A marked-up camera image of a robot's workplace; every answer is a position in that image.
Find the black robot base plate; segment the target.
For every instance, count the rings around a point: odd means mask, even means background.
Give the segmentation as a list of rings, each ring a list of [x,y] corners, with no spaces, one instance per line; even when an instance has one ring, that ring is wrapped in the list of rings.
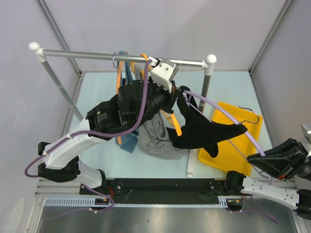
[[[95,191],[112,195],[116,204],[207,205],[218,204],[219,197],[242,201],[245,195],[228,192],[224,180],[216,179],[138,179],[107,180]]]

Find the orange plastic hanger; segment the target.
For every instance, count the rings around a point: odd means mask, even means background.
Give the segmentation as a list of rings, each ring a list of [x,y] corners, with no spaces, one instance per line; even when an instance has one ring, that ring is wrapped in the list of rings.
[[[129,63],[131,71],[137,76],[138,78],[143,78],[144,79],[144,68],[139,68],[135,62],[130,62]],[[168,122],[175,128],[175,131],[178,136],[182,135],[181,132],[181,127],[174,115],[174,113],[166,113],[164,110],[161,110],[162,115],[168,120]]]

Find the black tank top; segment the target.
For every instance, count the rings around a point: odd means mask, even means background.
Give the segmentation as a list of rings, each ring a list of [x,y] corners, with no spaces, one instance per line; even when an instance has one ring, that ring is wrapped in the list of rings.
[[[175,148],[187,150],[203,148],[210,157],[215,158],[219,153],[219,142],[247,132],[247,128],[242,124],[210,122],[198,112],[194,97],[188,94],[178,96],[177,106],[185,119],[185,125],[181,127],[182,134],[178,136],[175,129],[167,128],[169,139]]]

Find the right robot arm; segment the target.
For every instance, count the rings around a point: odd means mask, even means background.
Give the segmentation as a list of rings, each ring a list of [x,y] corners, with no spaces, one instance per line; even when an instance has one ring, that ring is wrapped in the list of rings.
[[[248,156],[248,163],[276,180],[287,181],[294,176],[311,180],[311,144],[307,140],[301,142],[289,138],[264,153],[265,156],[258,153]],[[268,185],[237,171],[227,172],[224,189],[230,195],[261,196],[284,205],[301,218],[311,218],[311,191],[308,189],[288,190]]]

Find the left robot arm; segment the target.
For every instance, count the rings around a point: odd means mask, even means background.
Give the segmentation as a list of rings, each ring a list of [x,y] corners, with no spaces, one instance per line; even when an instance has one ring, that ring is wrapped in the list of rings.
[[[38,145],[44,157],[38,165],[38,176],[57,183],[77,181],[97,194],[104,193],[107,190],[104,172],[84,164],[80,155],[104,141],[132,133],[160,110],[172,113],[181,93],[175,85],[168,91],[151,78],[121,86],[110,100],[91,109],[69,134],[54,143]]]

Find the grey tank top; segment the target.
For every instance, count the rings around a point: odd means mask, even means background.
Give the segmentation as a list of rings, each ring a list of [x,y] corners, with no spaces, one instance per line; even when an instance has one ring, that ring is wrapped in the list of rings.
[[[138,144],[141,149],[156,158],[179,160],[188,156],[190,151],[178,149],[169,139],[161,113],[157,113],[151,120],[146,121],[138,129]]]

